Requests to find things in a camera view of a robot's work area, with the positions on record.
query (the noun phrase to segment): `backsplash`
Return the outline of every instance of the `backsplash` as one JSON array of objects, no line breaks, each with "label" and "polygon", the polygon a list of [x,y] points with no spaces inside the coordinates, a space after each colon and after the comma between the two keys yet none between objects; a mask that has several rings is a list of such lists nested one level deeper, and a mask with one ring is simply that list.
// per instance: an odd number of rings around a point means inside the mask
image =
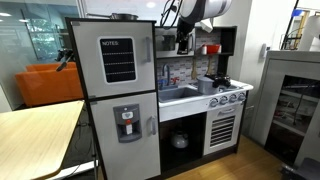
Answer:
[{"label": "backsplash", "polygon": [[[208,69],[209,56],[197,57],[196,60],[196,71],[197,76],[204,76]],[[212,58],[212,72],[216,73],[217,68],[217,56]],[[157,79],[164,79],[165,76],[162,76],[162,67],[164,64],[168,64],[170,67],[171,78],[179,77],[178,85],[194,83],[197,80],[191,78],[192,72],[192,60],[193,57],[179,57],[179,58],[168,58],[168,59],[157,59]]]}]

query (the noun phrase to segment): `kettle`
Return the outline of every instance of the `kettle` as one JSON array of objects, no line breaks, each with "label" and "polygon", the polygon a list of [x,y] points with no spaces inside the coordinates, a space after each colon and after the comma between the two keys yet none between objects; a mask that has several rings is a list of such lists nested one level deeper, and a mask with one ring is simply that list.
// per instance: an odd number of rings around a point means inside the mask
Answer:
[{"label": "kettle", "polygon": [[178,149],[186,148],[189,144],[188,134],[182,130],[174,131],[171,136],[171,144]]}]

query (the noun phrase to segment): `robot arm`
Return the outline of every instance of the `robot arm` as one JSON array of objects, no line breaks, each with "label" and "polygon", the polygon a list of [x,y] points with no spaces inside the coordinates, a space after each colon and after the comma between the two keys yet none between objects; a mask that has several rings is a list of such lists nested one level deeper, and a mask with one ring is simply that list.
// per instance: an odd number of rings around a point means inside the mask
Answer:
[{"label": "robot arm", "polygon": [[179,43],[178,54],[187,48],[188,34],[195,23],[223,15],[230,8],[231,2],[232,0],[181,0],[180,11],[177,12],[180,15],[176,39]]}]

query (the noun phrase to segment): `orange sofa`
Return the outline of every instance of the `orange sofa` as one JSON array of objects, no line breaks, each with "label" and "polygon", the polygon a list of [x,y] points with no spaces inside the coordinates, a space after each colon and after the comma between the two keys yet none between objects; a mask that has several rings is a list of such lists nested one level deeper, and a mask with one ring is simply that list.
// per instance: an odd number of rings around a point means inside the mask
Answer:
[{"label": "orange sofa", "polygon": [[60,63],[33,64],[26,72],[15,75],[25,104],[28,107],[83,99],[81,84],[74,62],[56,72]]}]

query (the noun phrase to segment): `oven door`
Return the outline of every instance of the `oven door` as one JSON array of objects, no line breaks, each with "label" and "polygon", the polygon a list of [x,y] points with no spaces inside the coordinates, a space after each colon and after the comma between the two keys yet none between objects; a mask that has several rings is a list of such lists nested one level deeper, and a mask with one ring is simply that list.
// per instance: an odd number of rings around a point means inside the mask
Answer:
[{"label": "oven door", "polygon": [[193,56],[195,49],[195,29],[189,34],[188,41],[188,54],[177,54],[179,44],[176,43],[177,28],[165,30],[163,28],[156,28],[155,41],[156,41],[156,56],[157,58],[170,58],[181,56]]},{"label": "oven door", "polygon": [[237,143],[242,103],[207,112],[203,155],[207,155]]}]

